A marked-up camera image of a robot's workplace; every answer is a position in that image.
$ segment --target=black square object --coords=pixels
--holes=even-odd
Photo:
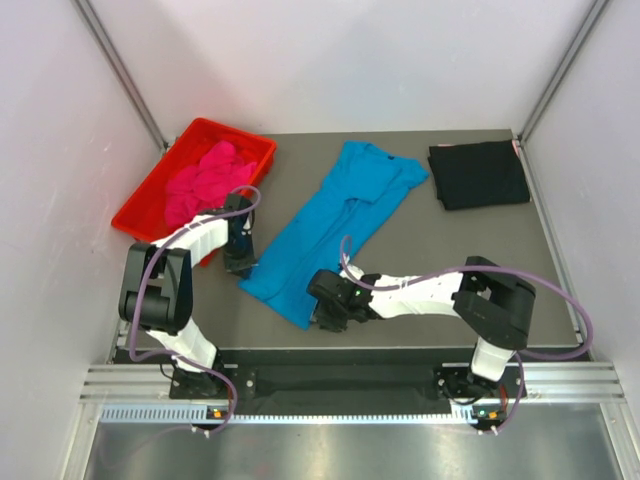
[[[445,210],[531,200],[524,169],[510,140],[430,147],[429,164]]]

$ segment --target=white wall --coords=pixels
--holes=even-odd
[[[94,0],[166,136],[519,130],[591,0]]]
[[[530,139],[572,280],[640,422],[640,3],[611,2]]]
[[[0,477],[50,479],[115,327],[109,222],[157,152],[71,2],[3,2],[0,69]]]

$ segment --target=folded garment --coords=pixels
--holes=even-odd
[[[346,142],[321,189],[240,287],[307,329],[316,303],[307,285],[322,268],[339,270],[342,237],[352,236],[355,254],[427,176],[417,160],[391,156],[370,143]]]
[[[438,199],[445,210],[526,203],[531,200],[512,142],[429,148]]]
[[[222,207],[231,190],[249,182],[256,165],[245,163],[232,143],[216,143],[198,165],[189,165],[167,182],[167,226],[182,226],[201,210]]]

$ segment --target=red basket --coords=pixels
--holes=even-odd
[[[221,140],[231,142],[245,163],[257,162],[249,183],[259,185],[271,169],[276,143],[205,118],[196,118],[116,213],[111,225],[145,242],[173,233],[175,229],[169,229],[164,220],[167,182],[183,168],[197,164]],[[200,264],[207,265],[214,254],[204,258]]]

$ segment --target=pink towel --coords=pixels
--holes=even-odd
[[[256,162],[245,164],[233,144],[216,143],[198,165],[189,165],[167,182],[167,226],[180,227],[201,210],[222,207],[231,190],[249,182],[256,166]]]

